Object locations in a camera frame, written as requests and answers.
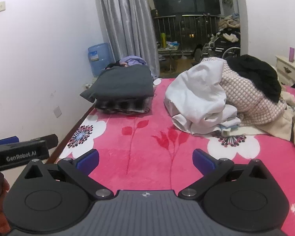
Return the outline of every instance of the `silver curtain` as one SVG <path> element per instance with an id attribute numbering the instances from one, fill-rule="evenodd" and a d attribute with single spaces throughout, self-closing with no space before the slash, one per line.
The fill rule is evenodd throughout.
<path id="1" fill-rule="evenodd" d="M 159 57 L 147 0 L 101 0 L 115 59 L 135 55 L 147 61 L 159 76 Z"/>

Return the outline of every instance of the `purple garment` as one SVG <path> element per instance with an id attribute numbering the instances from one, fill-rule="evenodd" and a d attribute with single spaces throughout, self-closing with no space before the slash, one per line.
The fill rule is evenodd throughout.
<path id="1" fill-rule="evenodd" d="M 129 66 L 133 66 L 133 65 L 137 65 L 137 64 L 145 65 L 145 66 L 148 65 L 147 62 L 139 56 L 126 56 L 126 57 L 122 58 L 120 60 L 120 62 L 126 62 Z"/>

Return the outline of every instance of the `nightstand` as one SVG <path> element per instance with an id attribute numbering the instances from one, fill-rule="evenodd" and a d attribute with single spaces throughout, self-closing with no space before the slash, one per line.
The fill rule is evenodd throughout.
<path id="1" fill-rule="evenodd" d="M 290 62 L 287 57 L 277 57 L 277 76 L 281 84 L 292 86 L 295 83 L 295 62 Z"/>

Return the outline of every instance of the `ribbed gray surface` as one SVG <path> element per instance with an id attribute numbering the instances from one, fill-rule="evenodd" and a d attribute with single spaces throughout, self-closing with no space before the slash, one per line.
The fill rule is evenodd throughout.
<path id="1" fill-rule="evenodd" d="M 28 236 L 14 230 L 9 236 Z M 120 191 L 98 201 L 89 215 L 72 228 L 51 236 L 286 236 L 276 230 L 263 234 L 235 232 L 212 221 L 195 201 L 173 191 Z"/>

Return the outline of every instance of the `metal screw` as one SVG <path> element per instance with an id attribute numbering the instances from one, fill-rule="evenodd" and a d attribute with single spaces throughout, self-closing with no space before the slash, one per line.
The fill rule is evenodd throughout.
<path id="1" fill-rule="evenodd" d="M 192 196 L 195 196 L 196 194 L 197 194 L 197 191 L 192 188 L 185 188 L 182 190 L 182 195 L 186 197 L 192 197 Z"/>
<path id="2" fill-rule="evenodd" d="M 108 197 L 110 195 L 111 191 L 108 189 L 100 189 L 96 191 L 96 195 L 99 197 Z"/>

